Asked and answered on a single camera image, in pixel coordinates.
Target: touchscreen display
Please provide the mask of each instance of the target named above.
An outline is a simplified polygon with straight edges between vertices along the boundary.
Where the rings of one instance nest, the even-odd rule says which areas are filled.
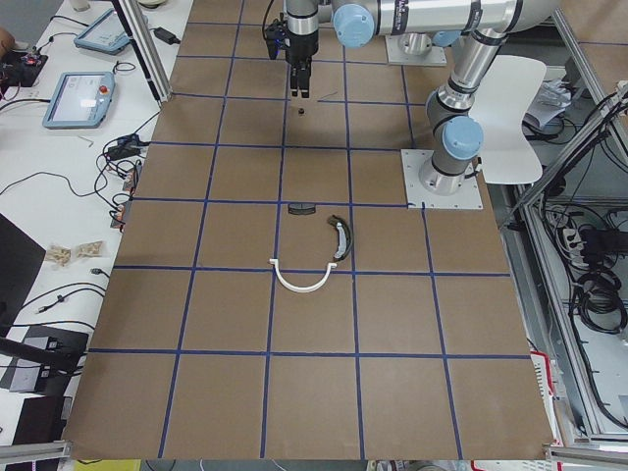
[[[98,104],[102,76],[67,76],[57,98],[52,121],[88,121]]]
[[[118,15],[112,12],[81,39],[104,47],[112,47],[125,34]]]

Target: white table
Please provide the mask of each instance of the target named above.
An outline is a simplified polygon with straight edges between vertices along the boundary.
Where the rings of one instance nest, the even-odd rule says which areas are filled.
[[[193,0],[169,0],[156,10],[145,10],[144,14],[148,18],[149,26],[164,27],[181,38],[192,2]],[[66,0],[58,15],[89,24],[109,8],[111,4],[108,2],[91,2],[89,10],[78,13]],[[44,31],[38,45],[45,43],[54,33],[80,32],[82,29],[83,26],[55,19]],[[170,75],[179,46],[168,45],[159,40],[155,40],[155,44],[164,68]],[[102,146],[115,137],[133,132],[159,111],[159,107],[130,46],[117,56],[109,56],[77,49],[72,36],[61,35],[55,37],[54,42],[42,52],[49,56],[49,60],[38,82],[32,88],[21,89],[18,98],[50,98],[63,72],[111,71],[116,61],[131,62],[137,66],[132,73],[116,75],[116,90],[108,116],[95,130],[45,129],[41,125],[47,107],[45,103],[17,104],[0,112],[0,189],[30,174],[47,171],[67,176],[79,193],[91,192],[98,175],[95,159]],[[14,88],[9,89],[7,96],[13,96],[15,91]],[[142,140],[150,139],[155,122],[156,119],[139,133]],[[82,137],[93,141],[93,144]],[[120,179],[109,180],[109,186],[102,191],[105,197],[113,196],[122,188]],[[77,260],[63,268],[45,262],[29,298],[75,282],[92,282],[106,286],[107,279],[102,275],[90,274],[89,269],[97,267],[109,273],[114,263],[121,234],[109,228],[111,219],[108,210],[109,207],[96,195],[77,198],[70,193],[63,180],[48,176],[35,177],[0,196],[0,213],[44,248],[52,243],[66,247],[95,240],[104,240],[106,243],[106,254],[100,258]],[[35,302],[18,316],[16,323],[57,320],[81,320],[92,325],[96,323],[102,299],[91,292],[78,293],[54,309],[36,314],[39,306],[54,301],[55,296],[56,293],[41,302]],[[51,327],[91,334],[89,328],[80,325]],[[25,333],[25,328],[13,328],[8,338],[22,340]],[[7,365],[9,361],[9,357],[0,356],[0,365]],[[71,380],[66,395],[72,396],[76,393],[79,378]],[[22,403],[26,397],[33,396],[34,394],[0,390],[0,427],[4,429],[0,433],[0,445],[11,444]]]

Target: power strip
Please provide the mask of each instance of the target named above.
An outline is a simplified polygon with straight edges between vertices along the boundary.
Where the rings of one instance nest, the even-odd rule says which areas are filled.
[[[582,250],[585,248],[585,243],[580,237],[580,233],[577,229],[564,228],[562,230],[563,246],[566,249],[569,260],[574,267],[588,269],[589,265],[585,263],[582,255]]]

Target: metal mounting plate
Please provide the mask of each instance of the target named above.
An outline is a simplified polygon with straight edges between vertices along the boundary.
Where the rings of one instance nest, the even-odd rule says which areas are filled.
[[[460,190],[451,196],[434,194],[423,186],[419,181],[419,170],[423,162],[430,159],[433,153],[432,150],[401,150],[408,208],[421,209],[425,204],[427,209],[483,209],[482,197],[475,177],[465,180]],[[469,165],[467,174],[472,171],[473,167]]]
[[[386,36],[386,50],[389,54],[389,64],[423,67],[444,67],[447,65],[445,50],[442,47],[432,46],[430,51],[422,56],[406,54],[399,47],[399,36]]]

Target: robotic arm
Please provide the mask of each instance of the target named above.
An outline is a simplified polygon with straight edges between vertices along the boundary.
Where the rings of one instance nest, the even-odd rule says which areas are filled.
[[[423,185],[452,194],[480,150],[482,129],[468,112],[474,94],[510,32],[538,25],[559,0],[286,0],[287,17],[275,20],[265,38],[271,59],[286,50],[292,96],[309,97],[319,21],[334,24],[339,42],[361,47],[374,35],[461,31],[469,33],[460,60],[430,97],[427,114],[437,149],[421,169]]]

